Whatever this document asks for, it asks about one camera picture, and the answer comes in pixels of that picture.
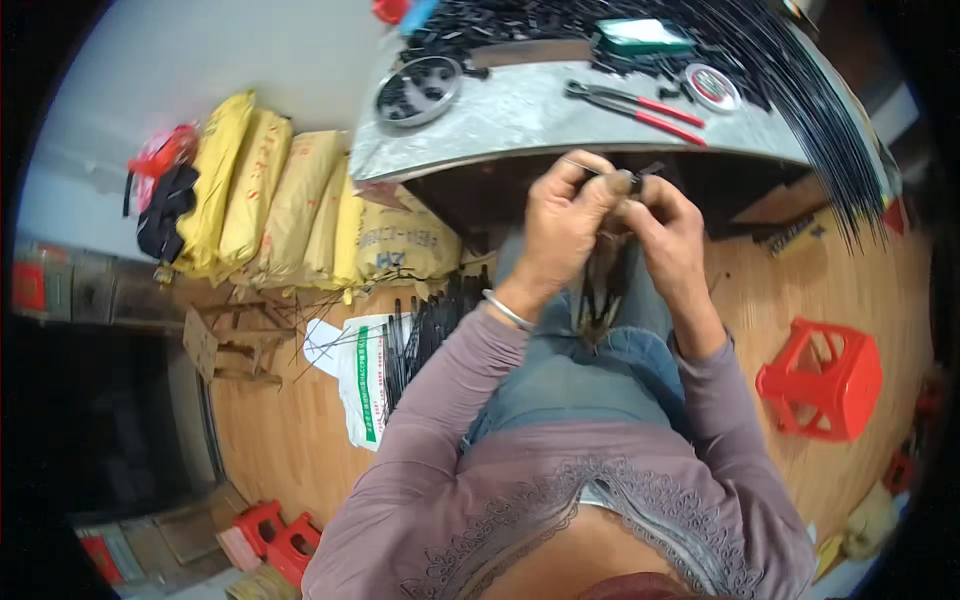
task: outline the round metal tray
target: round metal tray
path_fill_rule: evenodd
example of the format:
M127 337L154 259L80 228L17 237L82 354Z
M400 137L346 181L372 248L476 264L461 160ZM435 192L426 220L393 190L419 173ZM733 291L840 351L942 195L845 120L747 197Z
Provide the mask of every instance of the round metal tray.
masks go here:
M443 92L443 96L439 99L427 98L420 91L420 86L414 83L415 78L422 80L424 73L428 73L425 77L432 84L429 87L438 88ZM429 123L447 112L456 101L463 85L463 75L460 64L447 57L423 57L411 60L380 82L373 99L373 111L381 123L393 127L408 128ZM401 108L388 98L390 95L403 95L405 101L419 112L393 118L392 114L400 113Z

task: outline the floor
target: floor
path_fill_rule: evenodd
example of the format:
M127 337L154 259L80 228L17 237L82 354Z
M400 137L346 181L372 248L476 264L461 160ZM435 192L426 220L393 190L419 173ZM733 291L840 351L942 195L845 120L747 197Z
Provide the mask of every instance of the floor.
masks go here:
M823 245L781 260L747 240L708 244L713 300L749 381L776 356L795 316L849 324L876 338L883 390L867 430L852 444L782 436L755 394L771 456L820 539L843 528L909 428L921 376L932 362L929 254L928 240L916 234L889 240L886 250L868 240L850 254L835 230ZM352 316L390 312L395 298L411 294L409 288L378 289L352 307L334 307L325 320L339 326ZM337 380L308 368L302 354L295 358L298 346L287 344L276 356L276 372L285 379L279 390L214 382L214 415L227 473L240 493L251 502L279 499L287 519L309 511L323 527L372 454L349 444Z

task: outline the bracelet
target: bracelet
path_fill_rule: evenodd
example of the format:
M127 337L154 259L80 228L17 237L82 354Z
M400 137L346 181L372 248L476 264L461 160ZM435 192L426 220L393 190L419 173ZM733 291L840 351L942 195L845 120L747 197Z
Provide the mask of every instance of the bracelet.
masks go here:
M493 295L493 290L491 289L484 290L483 297L487 299L487 302L489 302L493 306L493 308L496 308L497 310L499 310L501 313L503 313L504 317L506 317L507 319L510 319L517 327L523 329L524 331L533 331L534 327L536 327L535 324L530 323L526 319L521 319L520 317L518 317L514 313L514 311L507 308L503 302L501 302L500 300L497 300L496 296Z

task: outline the lap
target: lap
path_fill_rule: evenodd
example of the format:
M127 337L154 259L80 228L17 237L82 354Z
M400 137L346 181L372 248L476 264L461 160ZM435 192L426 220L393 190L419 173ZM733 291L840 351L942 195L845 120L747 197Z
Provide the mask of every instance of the lap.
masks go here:
M501 247L497 284L513 269L522 248L522 235L509 237ZM624 301L643 305L628 309L626 319L618 318L623 325L615 327L595 353L570 328L569 294L547 303L523 364L501 381L465 436L467 445L492 431L554 420L661 422L689 438L677 364L663 341L670 329L669 313L655 304L662 299L653 290L642 255L637 270L642 273L632 278Z

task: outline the red-handled pliers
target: red-handled pliers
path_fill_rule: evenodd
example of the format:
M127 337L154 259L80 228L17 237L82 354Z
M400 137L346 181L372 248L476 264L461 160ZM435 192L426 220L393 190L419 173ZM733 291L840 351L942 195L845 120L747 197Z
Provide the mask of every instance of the red-handled pliers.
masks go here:
M641 110L634 110L633 108L626 107L613 99L629 102L650 110L655 110L656 112L668 114L695 127L702 128L705 125L704 120L700 117L683 112L682 110L677 110L673 107L669 107L666 104L655 102L649 98L644 98L643 96L628 94L627 92L622 92L618 89L613 89L612 87L604 87L602 85L584 85L572 79L566 82L564 94L569 98L582 98L583 100L586 100L591 104L595 104L598 107L632 116L637 121L641 121L647 125L656 127L659 130L673 133L677 137L685 139L691 144L696 144L698 146L707 145L707 142L705 142L701 137L698 137L691 132L682 130L669 121L665 121L652 114L647 114Z

